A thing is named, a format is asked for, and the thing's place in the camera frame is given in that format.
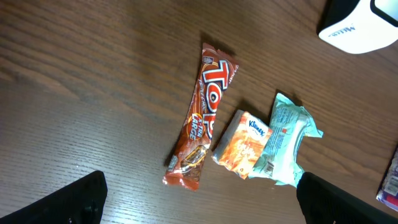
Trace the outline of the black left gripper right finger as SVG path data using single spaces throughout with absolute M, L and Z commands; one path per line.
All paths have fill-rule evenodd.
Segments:
M 298 182 L 297 200 L 307 224 L 397 224 L 397 218 L 311 172 Z

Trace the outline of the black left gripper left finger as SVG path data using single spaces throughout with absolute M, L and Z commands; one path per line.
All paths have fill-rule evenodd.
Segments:
M 96 170 L 2 217 L 1 223 L 100 223 L 107 193 L 104 173 Z

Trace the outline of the red Top chocolate bar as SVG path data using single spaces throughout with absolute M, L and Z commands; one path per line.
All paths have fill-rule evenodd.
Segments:
M 202 45 L 201 66 L 190 106 L 162 179 L 165 185 L 197 190 L 213 138 L 218 106 L 238 68 L 232 56 L 210 44 Z

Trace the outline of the orange tissue pack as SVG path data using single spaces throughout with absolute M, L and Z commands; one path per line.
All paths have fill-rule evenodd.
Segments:
M 272 134 L 260 119 L 243 110 L 235 112 L 229 126 L 213 151 L 220 166 L 246 179 Z

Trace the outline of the teal snack wrapper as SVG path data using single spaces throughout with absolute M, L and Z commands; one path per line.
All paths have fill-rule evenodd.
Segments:
M 297 154 L 304 137 L 322 138 L 311 114 L 281 93 L 276 94 L 270 128 L 273 130 L 249 178 L 272 179 L 277 185 L 296 187 L 304 173 Z

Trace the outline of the red purple noodle packet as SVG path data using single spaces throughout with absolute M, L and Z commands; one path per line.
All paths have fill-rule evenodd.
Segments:
M 397 211 L 397 191 L 397 149 L 395 149 L 376 199 L 387 207 Z

